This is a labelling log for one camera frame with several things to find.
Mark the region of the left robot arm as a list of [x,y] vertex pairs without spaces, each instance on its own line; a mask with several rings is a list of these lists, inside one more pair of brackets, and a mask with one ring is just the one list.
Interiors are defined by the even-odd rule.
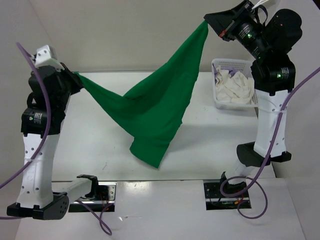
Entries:
[[53,162],[69,100],[83,84],[65,64],[62,69],[49,65],[35,68],[28,84],[31,93],[21,116],[22,184],[6,214],[10,219],[60,220],[73,202],[81,197],[94,200],[100,194],[97,177],[86,174],[77,176],[63,190],[52,190]]

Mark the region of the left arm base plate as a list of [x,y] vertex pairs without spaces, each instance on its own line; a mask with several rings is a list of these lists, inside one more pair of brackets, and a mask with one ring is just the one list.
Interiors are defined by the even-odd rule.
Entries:
[[105,212],[115,211],[117,183],[111,181],[100,181],[95,196],[82,196],[79,201],[85,204],[94,213],[100,213],[109,204]]

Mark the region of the green t-shirt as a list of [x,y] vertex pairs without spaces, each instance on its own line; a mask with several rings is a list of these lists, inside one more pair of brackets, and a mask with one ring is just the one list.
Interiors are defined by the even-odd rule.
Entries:
[[159,168],[182,125],[208,32],[208,24],[203,21],[164,65],[124,95],[79,76],[84,89],[133,137],[130,152],[154,168]]

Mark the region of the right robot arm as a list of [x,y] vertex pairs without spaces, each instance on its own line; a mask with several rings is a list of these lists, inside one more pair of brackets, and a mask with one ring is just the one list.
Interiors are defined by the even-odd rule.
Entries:
[[251,74],[258,99],[258,128],[254,142],[236,148],[237,160],[232,170],[221,176],[219,191],[232,196],[251,174],[272,162],[283,163],[292,155],[286,149],[286,99],[294,90],[296,68],[289,51],[302,37],[302,19],[291,9],[278,10],[261,22],[258,11],[244,0],[232,9],[208,13],[204,20],[224,41],[239,41],[254,57]]

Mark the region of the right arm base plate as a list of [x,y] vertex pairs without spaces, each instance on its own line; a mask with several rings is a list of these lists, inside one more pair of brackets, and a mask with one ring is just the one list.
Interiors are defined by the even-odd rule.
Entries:
[[236,197],[226,197],[222,195],[220,191],[222,182],[223,180],[220,179],[203,181],[205,206],[207,211],[236,210],[239,205],[240,209],[252,208],[250,196],[247,191]]

